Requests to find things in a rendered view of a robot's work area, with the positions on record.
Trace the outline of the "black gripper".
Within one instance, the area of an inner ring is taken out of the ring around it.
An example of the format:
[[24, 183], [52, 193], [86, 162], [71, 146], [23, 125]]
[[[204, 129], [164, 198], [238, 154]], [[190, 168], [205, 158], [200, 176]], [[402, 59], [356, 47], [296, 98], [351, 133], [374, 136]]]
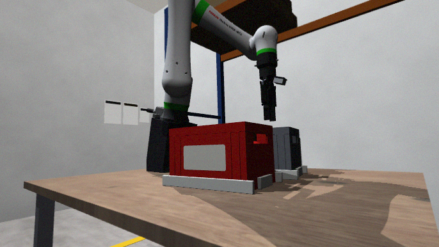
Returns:
[[276, 76], [274, 65], [264, 65], [259, 68], [261, 103], [264, 108], [264, 120], [276, 121], [276, 86], [271, 77]]

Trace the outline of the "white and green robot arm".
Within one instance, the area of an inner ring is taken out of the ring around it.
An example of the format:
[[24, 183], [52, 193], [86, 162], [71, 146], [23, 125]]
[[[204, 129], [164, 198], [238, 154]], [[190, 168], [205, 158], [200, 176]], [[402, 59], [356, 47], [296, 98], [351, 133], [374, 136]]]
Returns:
[[251, 36], [204, 0], [168, 0], [168, 40], [162, 77], [164, 107], [147, 108], [148, 113], [153, 113], [153, 118], [189, 123], [188, 108], [193, 84], [190, 56], [192, 22], [222, 38], [249, 60], [257, 61], [254, 66], [258, 69], [264, 65], [278, 66], [278, 33], [274, 27], [262, 26]]

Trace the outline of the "dark red crate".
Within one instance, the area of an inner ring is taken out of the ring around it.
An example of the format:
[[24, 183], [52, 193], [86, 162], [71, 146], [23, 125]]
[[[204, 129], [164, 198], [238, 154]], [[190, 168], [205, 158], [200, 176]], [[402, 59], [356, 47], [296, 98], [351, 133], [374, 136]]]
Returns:
[[[253, 143], [253, 134], [257, 141]], [[170, 142], [170, 175], [254, 180], [272, 174], [273, 126], [233, 122], [178, 128]]]

